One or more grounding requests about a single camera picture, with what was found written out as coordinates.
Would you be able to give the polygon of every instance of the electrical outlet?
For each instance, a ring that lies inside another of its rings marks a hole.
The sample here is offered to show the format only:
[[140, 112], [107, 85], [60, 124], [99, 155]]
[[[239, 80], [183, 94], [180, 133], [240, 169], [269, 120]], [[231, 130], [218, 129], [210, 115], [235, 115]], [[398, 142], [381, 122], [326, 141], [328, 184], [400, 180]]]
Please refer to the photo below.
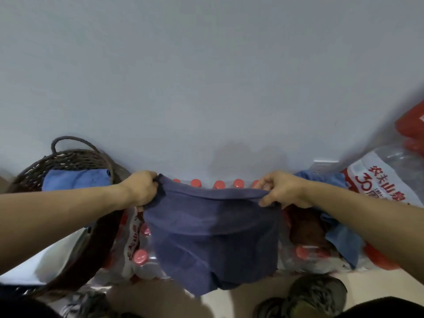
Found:
[[314, 174], [327, 174], [330, 173], [338, 163], [339, 161], [336, 159], [315, 159], [308, 170]]

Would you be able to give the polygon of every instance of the blue cloth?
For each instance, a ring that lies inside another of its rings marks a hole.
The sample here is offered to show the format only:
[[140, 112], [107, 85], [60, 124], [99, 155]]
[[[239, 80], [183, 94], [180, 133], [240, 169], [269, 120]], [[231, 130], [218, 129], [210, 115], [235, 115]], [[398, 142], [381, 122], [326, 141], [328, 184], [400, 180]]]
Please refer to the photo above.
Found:
[[109, 170], [66, 171], [50, 170], [43, 181], [42, 191], [61, 189], [83, 189], [85, 187], [108, 186], [111, 184]]
[[159, 175], [144, 220], [164, 272], [194, 295], [232, 289], [277, 267], [281, 206], [261, 189], [203, 189]]
[[[323, 182], [337, 187], [347, 188], [345, 176], [342, 173], [317, 175], [305, 170], [295, 175], [310, 181]], [[353, 269], [356, 268], [358, 265], [359, 253], [364, 245], [362, 238], [329, 214], [323, 212], [321, 214], [321, 219], [332, 225], [332, 229], [327, 232], [325, 238], [336, 247], [337, 251], [339, 251]]]

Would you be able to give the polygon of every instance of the floor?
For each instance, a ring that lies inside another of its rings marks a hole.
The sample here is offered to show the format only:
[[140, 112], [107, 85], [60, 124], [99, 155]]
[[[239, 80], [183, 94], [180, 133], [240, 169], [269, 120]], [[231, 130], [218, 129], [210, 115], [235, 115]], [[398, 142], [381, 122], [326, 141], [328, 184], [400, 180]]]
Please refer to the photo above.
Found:
[[[402, 270], [336, 274], [346, 285], [346, 309], [361, 302], [395, 296], [424, 306], [424, 286]], [[216, 290], [195, 299], [171, 280], [139, 282], [109, 291], [113, 307], [145, 318], [246, 318], [256, 304], [284, 297], [296, 276], [265, 278], [231, 291]]]

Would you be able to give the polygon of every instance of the white wall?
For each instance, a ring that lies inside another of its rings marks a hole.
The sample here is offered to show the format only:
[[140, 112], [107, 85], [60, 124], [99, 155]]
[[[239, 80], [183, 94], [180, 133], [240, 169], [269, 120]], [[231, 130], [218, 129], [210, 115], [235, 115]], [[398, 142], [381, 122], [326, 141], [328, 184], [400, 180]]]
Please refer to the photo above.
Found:
[[0, 0], [0, 169], [65, 134], [130, 170], [209, 181], [359, 154], [424, 98], [423, 8]]

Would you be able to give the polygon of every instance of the laundry basket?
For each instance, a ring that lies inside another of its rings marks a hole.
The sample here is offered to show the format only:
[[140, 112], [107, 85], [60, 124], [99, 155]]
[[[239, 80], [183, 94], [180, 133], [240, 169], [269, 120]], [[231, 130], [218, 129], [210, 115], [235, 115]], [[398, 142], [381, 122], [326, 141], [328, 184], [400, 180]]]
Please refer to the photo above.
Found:
[[[82, 142], [89, 146], [91, 150], [70, 149], [57, 152], [56, 144], [64, 139]], [[93, 144], [82, 138], [73, 136], [56, 138], [51, 144], [51, 150], [51, 155], [45, 156], [22, 171], [8, 187], [6, 193], [41, 191], [44, 177], [50, 170], [108, 169], [111, 184], [120, 182], [120, 178], [115, 171], [116, 164], [108, 155], [100, 152]], [[65, 269], [52, 281], [25, 293], [34, 297], [49, 293], [52, 300], [54, 297], [59, 298], [76, 291], [86, 284], [106, 260], [117, 234], [122, 214], [123, 211], [118, 210], [98, 219], [91, 226], [89, 240], [79, 251], [76, 259], [71, 260], [71, 263], [68, 263]]]

